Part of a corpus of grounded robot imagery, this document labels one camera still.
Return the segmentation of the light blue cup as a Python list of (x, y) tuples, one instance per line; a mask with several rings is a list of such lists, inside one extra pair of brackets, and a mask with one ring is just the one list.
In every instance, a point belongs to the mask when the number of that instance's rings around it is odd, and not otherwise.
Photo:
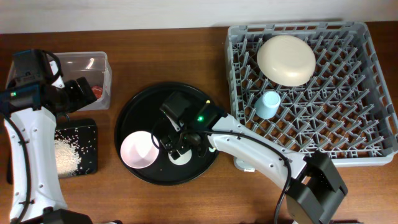
[(281, 98), (276, 91), (265, 91), (255, 102), (254, 109), (258, 117), (270, 119), (276, 115)]

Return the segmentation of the small pink bowl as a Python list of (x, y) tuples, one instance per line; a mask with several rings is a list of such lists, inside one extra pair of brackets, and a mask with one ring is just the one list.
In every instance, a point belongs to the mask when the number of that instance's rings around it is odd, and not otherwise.
[(159, 142), (150, 132), (136, 131), (122, 141), (122, 161), (131, 168), (143, 169), (155, 162), (159, 155)]

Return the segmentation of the white cup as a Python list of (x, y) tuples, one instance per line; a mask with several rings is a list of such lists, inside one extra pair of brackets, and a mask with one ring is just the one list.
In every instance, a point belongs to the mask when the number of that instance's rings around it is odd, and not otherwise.
[(177, 159), (173, 159), (170, 154), (168, 155), (168, 157), (169, 157), (169, 160), (171, 161), (171, 163), (173, 163), (173, 164), (175, 164), (177, 166), (182, 166), (182, 165), (187, 164), (191, 160), (192, 151), (189, 150), (185, 154), (180, 154), (178, 152), (178, 155), (179, 155), (179, 157)]

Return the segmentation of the large cream bowl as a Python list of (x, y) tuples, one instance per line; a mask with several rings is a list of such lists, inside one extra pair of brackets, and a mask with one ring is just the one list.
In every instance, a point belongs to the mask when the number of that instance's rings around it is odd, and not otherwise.
[(291, 35), (277, 35), (257, 51), (257, 65), (276, 84), (300, 86), (312, 77), (316, 58), (303, 40)]

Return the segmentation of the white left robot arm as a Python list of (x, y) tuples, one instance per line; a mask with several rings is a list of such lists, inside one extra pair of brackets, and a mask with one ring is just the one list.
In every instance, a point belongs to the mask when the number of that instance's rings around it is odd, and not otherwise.
[(14, 195), (11, 223), (91, 223), (70, 211), (55, 158), (56, 119), (96, 101), (86, 78), (62, 82), (59, 58), (46, 50), (15, 53), (16, 70), (1, 92), (1, 116), (11, 143)]

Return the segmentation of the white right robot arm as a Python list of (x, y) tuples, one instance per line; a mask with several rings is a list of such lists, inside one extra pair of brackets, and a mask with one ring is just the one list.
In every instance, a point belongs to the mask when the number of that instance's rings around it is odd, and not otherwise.
[(348, 188), (329, 156), (315, 151), (311, 156), (286, 149), (258, 135), (209, 100), (195, 100), (173, 92), (161, 112), (176, 133), (161, 143), (172, 158), (192, 146), (225, 152), (247, 162), (281, 188), (274, 218), (282, 202), (297, 223), (330, 223), (348, 194)]

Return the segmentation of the red snack wrapper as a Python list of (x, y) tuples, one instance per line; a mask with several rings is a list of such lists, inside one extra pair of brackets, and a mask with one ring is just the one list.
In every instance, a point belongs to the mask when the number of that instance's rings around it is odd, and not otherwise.
[(102, 97), (103, 94), (103, 88), (100, 87), (99, 85), (95, 85), (91, 87), (96, 99), (100, 99)]

